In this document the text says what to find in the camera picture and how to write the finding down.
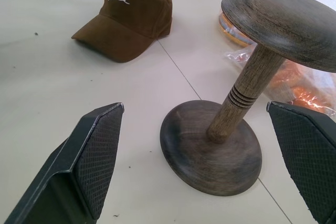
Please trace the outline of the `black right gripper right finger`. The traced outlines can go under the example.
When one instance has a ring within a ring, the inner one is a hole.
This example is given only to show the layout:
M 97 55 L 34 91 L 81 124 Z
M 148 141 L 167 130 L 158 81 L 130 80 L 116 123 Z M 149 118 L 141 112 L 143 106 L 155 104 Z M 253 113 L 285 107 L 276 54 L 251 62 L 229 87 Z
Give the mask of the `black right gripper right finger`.
M 304 107 L 271 101 L 267 112 L 287 171 L 317 223 L 335 223 L 335 122 Z

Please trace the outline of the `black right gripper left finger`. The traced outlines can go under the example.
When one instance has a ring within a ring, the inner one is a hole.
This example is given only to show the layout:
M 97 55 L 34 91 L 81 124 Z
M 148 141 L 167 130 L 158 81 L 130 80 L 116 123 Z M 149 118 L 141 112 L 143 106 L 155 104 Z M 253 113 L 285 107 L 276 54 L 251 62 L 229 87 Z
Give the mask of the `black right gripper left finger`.
M 116 163 L 124 106 L 83 115 L 46 159 L 6 223 L 96 223 Z

